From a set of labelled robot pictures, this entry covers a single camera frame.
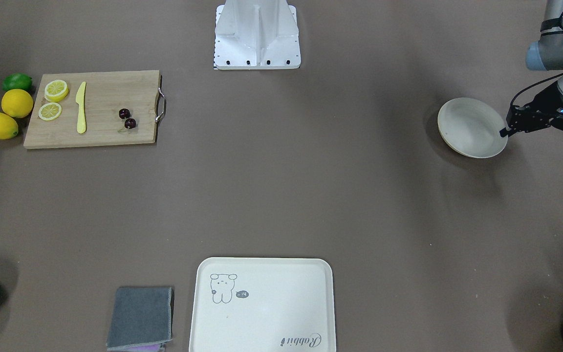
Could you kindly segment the cream rabbit tray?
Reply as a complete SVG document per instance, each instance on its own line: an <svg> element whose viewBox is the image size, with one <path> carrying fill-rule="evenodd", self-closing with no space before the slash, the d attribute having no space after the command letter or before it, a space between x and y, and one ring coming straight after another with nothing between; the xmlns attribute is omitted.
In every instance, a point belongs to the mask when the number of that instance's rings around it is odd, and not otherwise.
<svg viewBox="0 0 563 352"><path fill-rule="evenodd" d="M207 258L191 352L335 352L333 272L322 259Z"/></svg>

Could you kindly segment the dark red cherry lower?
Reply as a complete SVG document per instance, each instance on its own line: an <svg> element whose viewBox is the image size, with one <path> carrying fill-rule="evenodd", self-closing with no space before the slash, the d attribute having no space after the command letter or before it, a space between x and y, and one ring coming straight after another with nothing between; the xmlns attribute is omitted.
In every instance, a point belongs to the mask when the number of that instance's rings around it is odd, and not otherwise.
<svg viewBox="0 0 563 352"><path fill-rule="evenodd" d="M124 120L124 128L127 130L135 129L138 127L138 123L134 118L127 118Z"/></svg>

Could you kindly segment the dark red cherry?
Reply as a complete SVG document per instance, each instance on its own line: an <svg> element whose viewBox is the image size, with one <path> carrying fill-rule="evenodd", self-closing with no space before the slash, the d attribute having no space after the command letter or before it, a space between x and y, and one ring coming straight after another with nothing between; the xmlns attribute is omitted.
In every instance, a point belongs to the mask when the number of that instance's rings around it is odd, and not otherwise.
<svg viewBox="0 0 563 352"><path fill-rule="evenodd" d="M131 118L131 111L129 109L120 109L118 111L118 116L123 120Z"/></svg>
<svg viewBox="0 0 563 352"><path fill-rule="evenodd" d="M138 123L134 118L127 118L124 120L124 128L127 130L135 129L138 127Z"/></svg>

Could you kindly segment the dark red cherry upper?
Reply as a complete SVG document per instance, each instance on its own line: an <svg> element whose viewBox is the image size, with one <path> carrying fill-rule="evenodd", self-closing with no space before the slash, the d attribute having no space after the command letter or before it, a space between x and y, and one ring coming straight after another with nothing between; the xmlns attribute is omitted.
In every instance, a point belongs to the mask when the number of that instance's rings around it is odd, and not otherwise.
<svg viewBox="0 0 563 352"><path fill-rule="evenodd" d="M131 118L131 111L129 109L120 109L118 111L118 116L123 120Z"/></svg>

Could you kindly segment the beige round plate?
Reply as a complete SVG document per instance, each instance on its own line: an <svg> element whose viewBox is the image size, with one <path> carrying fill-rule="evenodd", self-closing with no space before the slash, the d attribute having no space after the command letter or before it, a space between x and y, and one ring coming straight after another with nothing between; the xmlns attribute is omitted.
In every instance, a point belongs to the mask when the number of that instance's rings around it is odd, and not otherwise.
<svg viewBox="0 0 563 352"><path fill-rule="evenodd" d="M502 116L486 103L461 97L446 102L436 117L438 131L452 150L471 158L491 158L508 142L499 131L505 127Z"/></svg>

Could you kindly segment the wooden cutting board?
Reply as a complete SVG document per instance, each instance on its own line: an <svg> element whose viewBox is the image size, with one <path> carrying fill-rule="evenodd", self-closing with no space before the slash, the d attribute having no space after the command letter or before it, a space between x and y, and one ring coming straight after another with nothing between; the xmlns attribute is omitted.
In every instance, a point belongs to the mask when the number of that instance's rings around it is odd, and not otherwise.
<svg viewBox="0 0 563 352"><path fill-rule="evenodd" d="M53 80L64 80L70 91L60 101L61 116L45 122L38 118L38 109L47 102L45 85ZM75 96L81 82L87 83L84 134L76 131ZM161 83L159 70L43 74L23 145L26 149L64 149L155 143L166 107ZM138 127L125 129L124 120L118 116L120 109L129 109Z"/></svg>

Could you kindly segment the grey folded cloth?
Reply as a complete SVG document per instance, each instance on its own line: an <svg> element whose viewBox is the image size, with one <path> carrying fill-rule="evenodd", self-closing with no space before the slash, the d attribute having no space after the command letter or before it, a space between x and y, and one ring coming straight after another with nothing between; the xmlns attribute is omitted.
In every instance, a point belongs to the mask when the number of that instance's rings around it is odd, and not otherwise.
<svg viewBox="0 0 563 352"><path fill-rule="evenodd" d="M163 352L172 340L170 286L121 286L108 330L108 352Z"/></svg>

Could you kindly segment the yellow plastic knife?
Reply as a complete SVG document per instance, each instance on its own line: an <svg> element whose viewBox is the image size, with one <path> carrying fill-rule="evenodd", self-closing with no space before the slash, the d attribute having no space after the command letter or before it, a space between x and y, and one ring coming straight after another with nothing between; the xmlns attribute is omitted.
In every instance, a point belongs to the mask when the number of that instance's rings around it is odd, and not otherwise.
<svg viewBox="0 0 563 352"><path fill-rule="evenodd" d="M85 111L85 95L87 83L81 82L80 87L76 92L75 102L78 105L76 131L78 134L84 134L87 131L87 119Z"/></svg>

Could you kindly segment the upper lemon slice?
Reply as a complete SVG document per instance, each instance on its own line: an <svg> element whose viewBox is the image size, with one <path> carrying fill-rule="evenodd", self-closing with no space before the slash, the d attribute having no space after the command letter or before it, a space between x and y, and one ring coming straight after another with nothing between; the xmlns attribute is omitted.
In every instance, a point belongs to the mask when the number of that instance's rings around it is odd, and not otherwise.
<svg viewBox="0 0 563 352"><path fill-rule="evenodd" d="M58 103L69 94L69 85L64 80L53 80L45 85L44 98L47 102Z"/></svg>

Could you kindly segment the lemon slice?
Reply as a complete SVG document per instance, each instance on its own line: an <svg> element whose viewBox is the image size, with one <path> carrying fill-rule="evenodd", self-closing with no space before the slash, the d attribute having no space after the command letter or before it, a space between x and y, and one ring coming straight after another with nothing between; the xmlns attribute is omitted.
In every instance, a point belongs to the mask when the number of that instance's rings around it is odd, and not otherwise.
<svg viewBox="0 0 563 352"><path fill-rule="evenodd" d="M69 94L69 85L64 80L53 80L45 85L44 98L47 102L58 103Z"/></svg>
<svg viewBox="0 0 563 352"><path fill-rule="evenodd" d="M48 102L38 109L38 118L45 122L50 122L61 116L63 108L60 103Z"/></svg>

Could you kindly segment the lower lemon slice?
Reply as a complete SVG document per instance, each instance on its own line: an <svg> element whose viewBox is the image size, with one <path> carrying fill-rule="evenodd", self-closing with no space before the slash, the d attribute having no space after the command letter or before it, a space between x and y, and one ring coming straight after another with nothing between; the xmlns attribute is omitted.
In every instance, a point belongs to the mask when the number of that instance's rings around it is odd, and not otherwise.
<svg viewBox="0 0 563 352"><path fill-rule="evenodd" d="M61 116L63 108L60 103L48 102L38 109L38 118L45 122L50 122Z"/></svg>

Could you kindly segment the round yellow lemon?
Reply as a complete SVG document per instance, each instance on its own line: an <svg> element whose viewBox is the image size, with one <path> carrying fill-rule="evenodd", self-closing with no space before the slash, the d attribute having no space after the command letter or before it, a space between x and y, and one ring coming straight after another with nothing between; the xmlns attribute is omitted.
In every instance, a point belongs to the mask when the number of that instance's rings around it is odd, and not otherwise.
<svg viewBox="0 0 563 352"><path fill-rule="evenodd" d="M13 118L25 118L33 111L34 100L31 94L22 89L11 89L1 99L1 109Z"/></svg>

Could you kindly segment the green lime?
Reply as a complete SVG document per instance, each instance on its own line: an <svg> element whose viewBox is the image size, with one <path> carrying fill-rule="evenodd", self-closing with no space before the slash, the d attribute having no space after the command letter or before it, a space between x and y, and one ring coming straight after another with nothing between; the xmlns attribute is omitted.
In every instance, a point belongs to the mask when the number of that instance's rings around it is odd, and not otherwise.
<svg viewBox="0 0 563 352"><path fill-rule="evenodd" d="M9 91L12 89L21 89L24 91L30 91L33 87L33 78L24 73L14 73L8 75L2 81L2 89L4 91Z"/></svg>

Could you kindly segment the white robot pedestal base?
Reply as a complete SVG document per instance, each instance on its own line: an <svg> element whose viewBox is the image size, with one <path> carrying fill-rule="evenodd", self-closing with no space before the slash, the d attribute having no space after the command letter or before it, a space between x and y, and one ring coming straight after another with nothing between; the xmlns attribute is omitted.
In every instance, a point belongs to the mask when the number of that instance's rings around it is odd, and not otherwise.
<svg viewBox="0 0 563 352"><path fill-rule="evenodd" d="M215 14L214 69L300 67L297 9L287 1L227 0Z"/></svg>

